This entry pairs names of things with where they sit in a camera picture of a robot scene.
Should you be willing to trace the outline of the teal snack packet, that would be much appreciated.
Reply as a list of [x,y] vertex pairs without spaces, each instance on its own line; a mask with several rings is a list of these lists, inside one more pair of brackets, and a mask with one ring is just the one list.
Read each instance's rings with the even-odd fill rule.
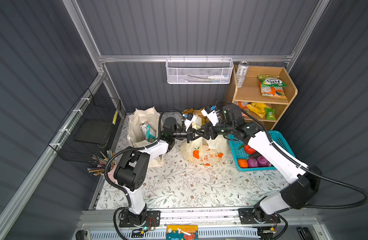
[[146,139],[148,142],[154,142],[157,138],[157,133],[156,131],[150,126],[150,125],[147,125],[147,128],[146,128]]

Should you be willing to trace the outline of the yellow translucent plastic bag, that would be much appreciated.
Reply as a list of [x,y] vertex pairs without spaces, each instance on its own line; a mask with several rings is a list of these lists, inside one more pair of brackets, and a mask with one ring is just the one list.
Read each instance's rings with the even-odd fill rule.
[[181,145],[181,153],[185,160],[197,166],[213,166],[227,154],[227,140],[217,136],[215,140],[202,137]]

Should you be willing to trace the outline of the white Monster energy can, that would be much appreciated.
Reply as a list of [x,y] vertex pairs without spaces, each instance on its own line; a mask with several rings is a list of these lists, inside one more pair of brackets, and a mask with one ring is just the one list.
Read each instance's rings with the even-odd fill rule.
[[149,125],[149,123],[148,123],[148,122],[142,122],[142,123],[140,124],[140,129],[142,130],[142,132],[143,132],[144,134],[146,134],[146,133],[148,132],[149,127],[150,127],[150,125]]

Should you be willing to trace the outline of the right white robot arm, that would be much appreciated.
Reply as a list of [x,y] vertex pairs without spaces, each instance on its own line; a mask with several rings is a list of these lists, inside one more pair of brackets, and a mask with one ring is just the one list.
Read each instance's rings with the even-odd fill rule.
[[308,165],[297,160],[285,151],[270,136],[267,128],[252,117],[246,122],[245,111],[239,106],[228,103],[223,107],[224,118],[220,119],[215,106],[208,106],[202,110],[202,115],[209,119],[205,125],[204,138],[215,138],[218,135],[233,135],[259,152],[285,178],[289,185],[269,197],[264,197],[254,205],[253,215],[258,223],[265,223],[270,216],[285,210],[304,208],[307,202],[317,193],[319,179],[309,174]]

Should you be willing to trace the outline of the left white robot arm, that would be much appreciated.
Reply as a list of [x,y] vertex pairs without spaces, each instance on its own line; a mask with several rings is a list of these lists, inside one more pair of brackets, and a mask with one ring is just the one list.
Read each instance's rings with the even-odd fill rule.
[[180,127],[176,119],[169,117],[164,121],[163,129],[157,132],[157,139],[145,147],[127,147],[114,154],[112,160],[120,156],[114,171],[113,183],[106,177],[108,183],[123,191],[128,200],[128,216],[136,225],[143,223],[147,217],[147,205],[142,195],[142,185],[145,181],[150,160],[169,152],[175,145],[175,140],[186,140],[188,143],[210,136],[206,131],[188,130]]

